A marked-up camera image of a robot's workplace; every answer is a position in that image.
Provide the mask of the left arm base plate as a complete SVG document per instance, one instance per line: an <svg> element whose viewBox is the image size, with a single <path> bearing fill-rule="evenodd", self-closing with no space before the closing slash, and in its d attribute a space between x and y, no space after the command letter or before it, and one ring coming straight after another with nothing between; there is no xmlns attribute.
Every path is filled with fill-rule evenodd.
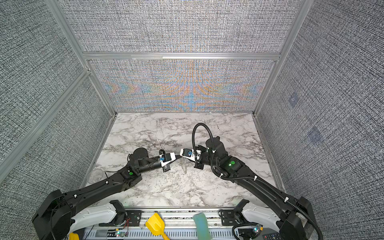
<svg viewBox="0 0 384 240"><path fill-rule="evenodd" d="M99 227L124 227L126 225L138 227L140 225L142 211L128 210L117 213L117 215L109 223L99 224Z"/></svg>

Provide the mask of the aluminium horizontal frame bar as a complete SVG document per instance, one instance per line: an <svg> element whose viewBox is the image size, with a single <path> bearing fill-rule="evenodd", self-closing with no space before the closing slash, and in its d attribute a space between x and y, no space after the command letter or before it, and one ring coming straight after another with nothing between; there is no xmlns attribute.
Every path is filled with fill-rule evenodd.
<svg viewBox="0 0 384 240"><path fill-rule="evenodd" d="M279 53L83 53L87 60L270 60L278 61Z"/></svg>

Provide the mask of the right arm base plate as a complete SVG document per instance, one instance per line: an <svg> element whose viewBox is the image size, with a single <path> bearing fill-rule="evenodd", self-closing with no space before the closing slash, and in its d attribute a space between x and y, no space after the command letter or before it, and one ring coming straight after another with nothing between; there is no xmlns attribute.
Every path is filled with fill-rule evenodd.
<svg viewBox="0 0 384 240"><path fill-rule="evenodd" d="M241 212L234 209L220 209L218 213L223 226L236 226L244 222Z"/></svg>

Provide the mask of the clear plastic cup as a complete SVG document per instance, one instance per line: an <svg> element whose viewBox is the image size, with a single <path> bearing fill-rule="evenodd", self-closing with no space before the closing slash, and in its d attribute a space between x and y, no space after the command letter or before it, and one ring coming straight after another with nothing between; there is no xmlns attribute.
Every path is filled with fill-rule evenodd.
<svg viewBox="0 0 384 240"><path fill-rule="evenodd" d="M88 183L89 184L97 183L100 180L102 180L104 178L104 176L105 176L105 174L104 174L103 170L101 170L101 169L94 169L91 172L90 176L89 176Z"/></svg>

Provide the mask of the aluminium corner frame post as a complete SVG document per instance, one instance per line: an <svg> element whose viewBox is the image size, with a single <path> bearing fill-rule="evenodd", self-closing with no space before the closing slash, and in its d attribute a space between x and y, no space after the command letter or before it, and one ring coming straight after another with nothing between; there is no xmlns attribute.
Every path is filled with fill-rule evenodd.
<svg viewBox="0 0 384 240"><path fill-rule="evenodd" d="M91 64L86 60L85 54L83 53L83 48L81 47L74 31L72 30L72 27L70 26L67 17L65 16L60 3L58 1L45 1L47 6L49 7L50 11L52 12L53 16L55 17L56 21L58 22L61 30L63 31L64 35L66 36L67 40L69 41L74 53L76 54L78 60L80 61L81 65L85 70L90 72L90 79L95 87L97 93L99 94L99 97L101 98L102 102L104 103L105 107L107 108L108 112L111 116L115 116L117 114L114 105L108 96L105 88L103 87L101 81L96 76L96 73L91 66Z"/></svg>

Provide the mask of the black remote control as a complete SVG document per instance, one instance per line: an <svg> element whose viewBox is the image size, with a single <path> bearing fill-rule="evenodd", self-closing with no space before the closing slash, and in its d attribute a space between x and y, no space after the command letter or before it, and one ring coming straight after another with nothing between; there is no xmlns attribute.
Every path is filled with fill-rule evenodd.
<svg viewBox="0 0 384 240"><path fill-rule="evenodd" d="M282 240L282 237L279 233L270 233L263 235L264 240Z"/></svg>

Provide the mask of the yellow plastic scoop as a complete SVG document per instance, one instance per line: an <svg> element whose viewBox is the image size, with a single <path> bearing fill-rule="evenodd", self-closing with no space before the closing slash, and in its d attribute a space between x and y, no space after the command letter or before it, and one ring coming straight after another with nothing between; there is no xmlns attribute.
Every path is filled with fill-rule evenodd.
<svg viewBox="0 0 384 240"><path fill-rule="evenodd" d="M158 213L154 213L146 221L146 227L154 236L161 236L164 240L170 240L165 233L165 223Z"/></svg>

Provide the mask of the teal green sponge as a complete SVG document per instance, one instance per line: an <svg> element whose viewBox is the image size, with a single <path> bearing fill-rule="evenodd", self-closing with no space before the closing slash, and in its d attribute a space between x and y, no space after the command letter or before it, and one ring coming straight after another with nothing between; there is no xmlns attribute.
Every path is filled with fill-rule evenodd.
<svg viewBox="0 0 384 240"><path fill-rule="evenodd" d="M193 220L196 225L198 240L211 240L212 236L209 231L206 215L204 213L195 214Z"/></svg>

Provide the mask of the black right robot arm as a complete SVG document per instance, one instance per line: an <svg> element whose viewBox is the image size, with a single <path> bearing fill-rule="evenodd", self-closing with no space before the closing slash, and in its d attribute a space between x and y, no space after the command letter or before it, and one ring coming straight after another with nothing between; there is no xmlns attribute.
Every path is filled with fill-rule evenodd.
<svg viewBox="0 0 384 240"><path fill-rule="evenodd" d="M245 188L266 204L277 216L271 228L282 239L307 240L312 232L317 233L318 239L324 238L309 200L297 199L259 177L243 161L228 154L220 137L208 139L205 147L182 149L180 154L196 163L198 168L210 166L218 178Z"/></svg>

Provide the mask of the yellow black work glove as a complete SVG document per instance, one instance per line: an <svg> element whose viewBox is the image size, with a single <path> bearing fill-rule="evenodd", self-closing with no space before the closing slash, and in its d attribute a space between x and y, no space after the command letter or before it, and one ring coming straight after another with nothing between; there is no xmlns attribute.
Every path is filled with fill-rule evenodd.
<svg viewBox="0 0 384 240"><path fill-rule="evenodd" d="M69 234L69 240L80 240L80 237L76 233L70 233Z"/></svg>

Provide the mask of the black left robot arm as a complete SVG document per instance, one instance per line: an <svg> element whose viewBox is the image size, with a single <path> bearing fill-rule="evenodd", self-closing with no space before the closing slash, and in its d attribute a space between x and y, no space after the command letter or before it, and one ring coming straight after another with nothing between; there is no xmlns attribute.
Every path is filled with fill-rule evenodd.
<svg viewBox="0 0 384 240"><path fill-rule="evenodd" d="M40 240L61 240L75 225L74 217L92 204L111 195L124 192L142 180L142 173L163 169L182 156L175 153L160 154L150 158L145 148L138 148L127 157L127 164L113 175L87 187L62 193L55 190L48 194L32 218Z"/></svg>

